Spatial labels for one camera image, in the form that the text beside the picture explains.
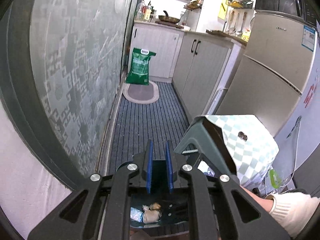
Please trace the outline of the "cream sweater sleeve forearm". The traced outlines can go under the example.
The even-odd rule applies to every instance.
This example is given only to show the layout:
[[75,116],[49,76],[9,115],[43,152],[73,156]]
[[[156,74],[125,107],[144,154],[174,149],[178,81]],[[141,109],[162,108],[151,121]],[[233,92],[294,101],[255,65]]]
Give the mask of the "cream sweater sleeve forearm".
[[290,235],[296,238],[319,206],[319,198],[302,192],[269,194],[260,198],[245,190],[269,215],[272,216]]

